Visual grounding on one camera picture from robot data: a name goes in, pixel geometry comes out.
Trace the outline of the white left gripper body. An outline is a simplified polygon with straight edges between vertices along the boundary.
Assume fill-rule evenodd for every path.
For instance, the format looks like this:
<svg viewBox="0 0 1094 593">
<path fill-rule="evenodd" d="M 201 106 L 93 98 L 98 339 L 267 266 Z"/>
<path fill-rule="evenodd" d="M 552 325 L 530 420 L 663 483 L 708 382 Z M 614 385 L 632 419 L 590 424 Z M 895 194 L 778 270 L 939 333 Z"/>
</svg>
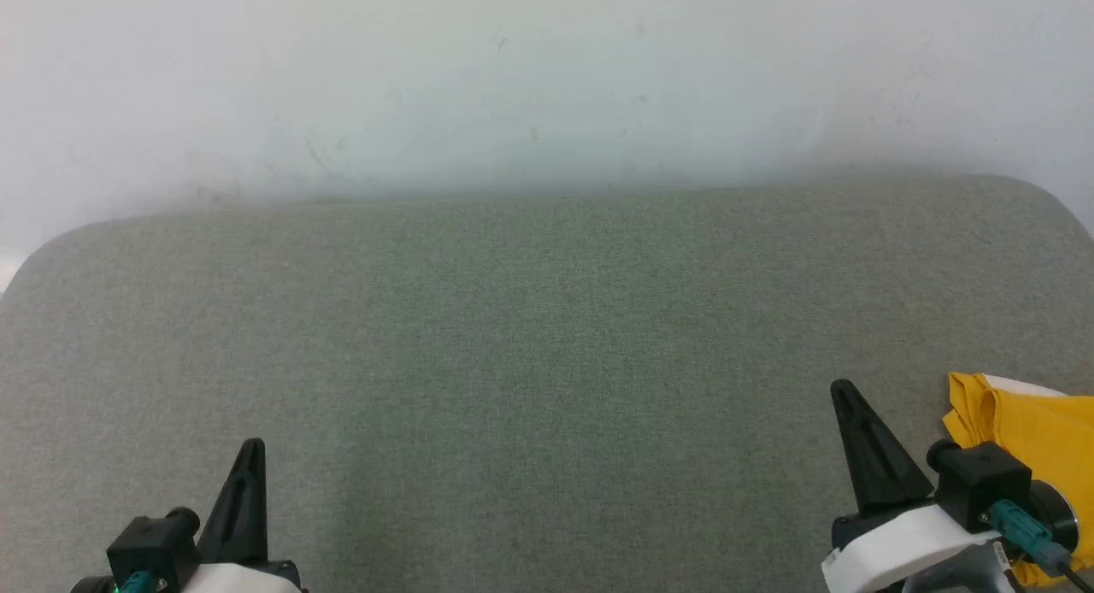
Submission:
<svg viewBox="0 0 1094 593">
<path fill-rule="evenodd" d="M 181 593 L 304 593 L 296 563 L 203 563 Z"/>
</svg>

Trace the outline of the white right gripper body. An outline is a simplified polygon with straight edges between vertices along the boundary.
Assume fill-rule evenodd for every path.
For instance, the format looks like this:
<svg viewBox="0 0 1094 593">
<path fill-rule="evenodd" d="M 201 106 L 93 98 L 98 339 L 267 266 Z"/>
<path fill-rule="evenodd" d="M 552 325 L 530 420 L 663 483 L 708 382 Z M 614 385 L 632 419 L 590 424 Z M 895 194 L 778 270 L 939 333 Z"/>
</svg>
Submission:
<svg viewBox="0 0 1094 593">
<path fill-rule="evenodd" d="M 821 573 L 829 593 L 874 593 L 997 537 L 966 531 L 939 505 L 915 508 L 834 549 Z"/>
</svg>

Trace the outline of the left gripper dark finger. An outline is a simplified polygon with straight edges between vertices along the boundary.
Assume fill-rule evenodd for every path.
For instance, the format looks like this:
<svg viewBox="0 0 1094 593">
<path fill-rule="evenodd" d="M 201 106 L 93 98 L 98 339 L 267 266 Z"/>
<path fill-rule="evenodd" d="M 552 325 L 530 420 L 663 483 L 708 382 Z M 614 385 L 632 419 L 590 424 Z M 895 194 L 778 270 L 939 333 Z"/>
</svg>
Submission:
<svg viewBox="0 0 1094 593">
<path fill-rule="evenodd" d="M 247 438 L 203 523 L 197 543 L 202 563 L 256 567 L 268 562 L 266 481 L 265 442 Z"/>
</svg>

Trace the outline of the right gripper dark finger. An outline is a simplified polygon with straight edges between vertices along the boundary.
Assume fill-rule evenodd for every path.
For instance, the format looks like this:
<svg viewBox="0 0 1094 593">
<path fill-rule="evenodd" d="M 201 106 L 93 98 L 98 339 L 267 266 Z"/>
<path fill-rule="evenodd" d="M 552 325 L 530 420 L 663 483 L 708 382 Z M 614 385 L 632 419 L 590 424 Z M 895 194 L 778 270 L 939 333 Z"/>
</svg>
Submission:
<svg viewBox="0 0 1094 593">
<path fill-rule="evenodd" d="M 934 485 L 856 384 L 833 380 L 831 396 L 859 515 L 876 516 L 926 503 Z"/>
</svg>

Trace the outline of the yellow cat print T-shirt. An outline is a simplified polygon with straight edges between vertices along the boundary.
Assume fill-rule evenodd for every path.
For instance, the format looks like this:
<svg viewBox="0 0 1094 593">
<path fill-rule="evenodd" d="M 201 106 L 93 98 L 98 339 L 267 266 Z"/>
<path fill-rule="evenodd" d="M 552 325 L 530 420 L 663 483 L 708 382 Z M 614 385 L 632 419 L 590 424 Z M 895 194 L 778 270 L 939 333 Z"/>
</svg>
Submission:
<svg viewBox="0 0 1094 593">
<path fill-rule="evenodd" d="M 1062 493 L 1079 522 L 1072 568 L 1094 570 L 1094 396 L 984 373 L 950 373 L 947 383 L 950 437 L 962 447 L 996 443 Z"/>
</svg>

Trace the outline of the black cylindrical right gripper motor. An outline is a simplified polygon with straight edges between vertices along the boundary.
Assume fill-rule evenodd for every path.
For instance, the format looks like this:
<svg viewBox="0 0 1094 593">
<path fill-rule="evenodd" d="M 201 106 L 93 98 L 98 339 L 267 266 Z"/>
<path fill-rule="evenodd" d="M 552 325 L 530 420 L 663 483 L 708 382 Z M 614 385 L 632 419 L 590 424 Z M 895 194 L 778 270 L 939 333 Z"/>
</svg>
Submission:
<svg viewBox="0 0 1094 593">
<path fill-rule="evenodd" d="M 1067 553 L 1079 545 L 1079 520 L 1068 499 L 1054 485 L 1034 479 L 1029 485 L 1031 515 L 1050 531 L 1054 543 Z"/>
</svg>

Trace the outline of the grey fabric sofa cushion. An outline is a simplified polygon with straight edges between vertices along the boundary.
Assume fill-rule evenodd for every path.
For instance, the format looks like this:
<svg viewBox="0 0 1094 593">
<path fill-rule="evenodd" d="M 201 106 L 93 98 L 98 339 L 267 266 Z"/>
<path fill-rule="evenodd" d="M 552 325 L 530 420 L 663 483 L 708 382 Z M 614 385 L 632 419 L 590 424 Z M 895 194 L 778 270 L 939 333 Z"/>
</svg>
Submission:
<svg viewBox="0 0 1094 593">
<path fill-rule="evenodd" d="M 829 385 L 1094 391 L 1094 239 L 999 178 L 114 220 L 0 296 L 0 593 L 105 573 L 268 447 L 315 593 L 826 593 Z"/>
</svg>

